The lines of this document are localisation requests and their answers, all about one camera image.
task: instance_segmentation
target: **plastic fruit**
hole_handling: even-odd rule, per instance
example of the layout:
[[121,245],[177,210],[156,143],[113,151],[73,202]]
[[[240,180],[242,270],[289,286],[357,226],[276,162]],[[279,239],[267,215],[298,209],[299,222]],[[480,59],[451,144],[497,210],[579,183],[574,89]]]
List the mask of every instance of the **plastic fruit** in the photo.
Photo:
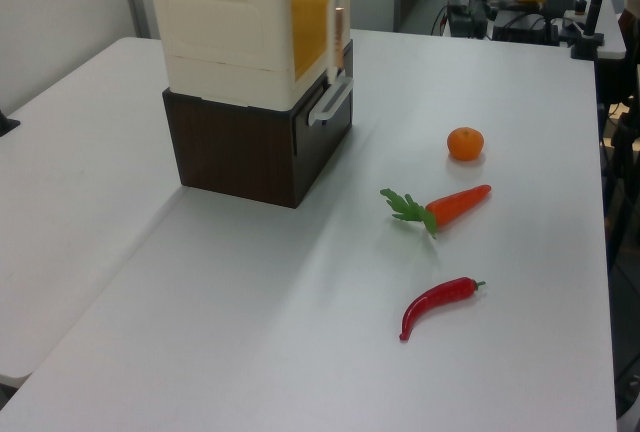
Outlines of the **plastic fruit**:
[[455,129],[447,137],[447,147],[451,157],[456,160],[476,160],[482,152],[484,137],[471,127]]

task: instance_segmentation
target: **black clamp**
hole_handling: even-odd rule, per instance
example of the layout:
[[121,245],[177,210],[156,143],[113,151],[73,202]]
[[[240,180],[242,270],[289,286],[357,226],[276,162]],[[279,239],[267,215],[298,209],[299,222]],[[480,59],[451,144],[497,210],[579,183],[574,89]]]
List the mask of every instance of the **black clamp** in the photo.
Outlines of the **black clamp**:
[[7,119],[2,111],[0,111],[0,137],[8,134],[19,125],[20,122],[14,119]]

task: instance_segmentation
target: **yellow label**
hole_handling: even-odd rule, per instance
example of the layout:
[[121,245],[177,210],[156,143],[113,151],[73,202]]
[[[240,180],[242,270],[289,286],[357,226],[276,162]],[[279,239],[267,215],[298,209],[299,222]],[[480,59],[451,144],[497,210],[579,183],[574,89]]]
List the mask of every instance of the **yellow label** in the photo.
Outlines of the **yellow label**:
[[329,0],[291,0],[296,80],[309,70],[327,48],[328,4]]

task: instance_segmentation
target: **chili pepper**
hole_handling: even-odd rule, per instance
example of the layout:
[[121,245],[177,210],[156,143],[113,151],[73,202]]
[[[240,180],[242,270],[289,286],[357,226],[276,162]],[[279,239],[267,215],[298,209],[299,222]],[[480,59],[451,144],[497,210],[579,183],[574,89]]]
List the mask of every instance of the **chili pepper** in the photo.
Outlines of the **chili pepper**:
[[404,317],[402,317],[402,333],[400,334],[400,340],[409,340],[413,324],[415,324],[416,320],[418,320],[422,315],[435,307],[468,299],[481,285],[485,285],[485,282],[476,282],[468,277],[461,277],[427,290],[424,294],[411,302],[411,305],[404,313]]

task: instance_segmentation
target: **green carrot top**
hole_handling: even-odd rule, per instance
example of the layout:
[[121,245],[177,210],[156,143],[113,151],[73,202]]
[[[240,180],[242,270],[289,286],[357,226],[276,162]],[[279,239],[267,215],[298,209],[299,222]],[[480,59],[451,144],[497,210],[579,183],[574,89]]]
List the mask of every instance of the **green carrot top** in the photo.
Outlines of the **green carrot top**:
[[406,194],[404,198],[402,198],[391,189],[383,189],[380,191],[380,194],[388,199],[387,204],[397,212],[396,214],[392,214],[393,217],[407,222],[422,222],[431,237],[436,238],[438,226],[436,225],[435,215],[417,204],[409,194]]

